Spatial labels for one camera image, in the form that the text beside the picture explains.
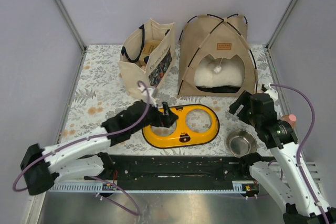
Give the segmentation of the white fluffy cushion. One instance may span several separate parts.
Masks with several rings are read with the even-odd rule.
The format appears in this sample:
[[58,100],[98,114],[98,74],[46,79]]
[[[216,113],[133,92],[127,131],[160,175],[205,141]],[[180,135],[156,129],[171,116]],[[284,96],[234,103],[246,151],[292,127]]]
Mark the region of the white fluffy cushion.
[[243,61],[238,56],[233,56],[231,59],[223,58],[222,70],[215,74],[213,71],[215,60],[212,55],[207,55],[200,61],[195,70],[195,85],[203,88],[241,87],[245,76]]

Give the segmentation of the stainless steel pet bowl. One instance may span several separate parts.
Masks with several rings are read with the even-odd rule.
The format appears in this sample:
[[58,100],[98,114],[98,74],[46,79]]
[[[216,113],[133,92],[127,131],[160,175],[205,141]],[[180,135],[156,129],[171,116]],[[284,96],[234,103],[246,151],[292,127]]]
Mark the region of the stainless steel pet bowl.
[[257,152],[256,138],[246,130],[234,130],[226,139],[226,147],[235,157]]

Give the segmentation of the beige pet tent fabric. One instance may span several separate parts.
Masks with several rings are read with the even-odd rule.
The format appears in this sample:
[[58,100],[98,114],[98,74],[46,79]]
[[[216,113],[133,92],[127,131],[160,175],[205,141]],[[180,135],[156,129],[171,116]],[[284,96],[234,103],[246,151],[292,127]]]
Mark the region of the beige pet tent fabric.
[[179,38],[178,97],[256,93],[258,70],[247,30],[243,14],[191,18]]

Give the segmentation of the black tent pole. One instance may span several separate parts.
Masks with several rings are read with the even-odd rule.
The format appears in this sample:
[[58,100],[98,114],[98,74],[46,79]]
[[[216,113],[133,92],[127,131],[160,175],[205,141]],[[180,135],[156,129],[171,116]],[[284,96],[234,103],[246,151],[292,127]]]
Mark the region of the black tent pole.
[[254,65],[254,72],[256,81],[258,81],[258,70],[257,70],[257,64],[254,57],[254,54],[250,48],[250,45],[247,42],[247,30],[248,30],[248,21],[245,15],[240,13],[235,13],[232,15],[229,15],[225,18],[226,24],[230,26],[236,33],[238,33],[238,37],[240,41],[243,43],[244,47],[248,51],[251,61]]
[[231,59],[247,52],[238,33],[226,24],[225,17],[210,14],[197,16],[185,26],[180,47],[181,68],[188,68],[193,60],[199,62],[207,55]]

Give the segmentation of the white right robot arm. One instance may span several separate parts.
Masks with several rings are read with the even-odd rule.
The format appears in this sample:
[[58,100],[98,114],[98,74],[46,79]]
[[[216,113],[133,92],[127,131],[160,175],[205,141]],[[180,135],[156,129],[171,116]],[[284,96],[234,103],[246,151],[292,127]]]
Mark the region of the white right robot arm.
[[296,134],[290,123],[277,117],[272,97],[244,91],[229,112],[255,129],[284,173],[285,182],[258,153],[244,155],[239,161],[240,176],[263,186],[282,211],[284,223],[335,223],[335,208],[313,181]]

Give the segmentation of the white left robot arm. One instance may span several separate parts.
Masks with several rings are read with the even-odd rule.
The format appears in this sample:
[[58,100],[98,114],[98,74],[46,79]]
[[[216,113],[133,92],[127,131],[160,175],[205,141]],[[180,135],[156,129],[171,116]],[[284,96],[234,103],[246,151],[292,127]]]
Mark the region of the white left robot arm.
[[159,110],[152,104],[136,101],[82,138],[45,148],[31,145],[20,164],[25,190],[31,196],[46,192],[61,178],[62,166],[129,140],[132,134],[146,126],[171,127],[179,117],[166,102],[162,105],[163,109]]

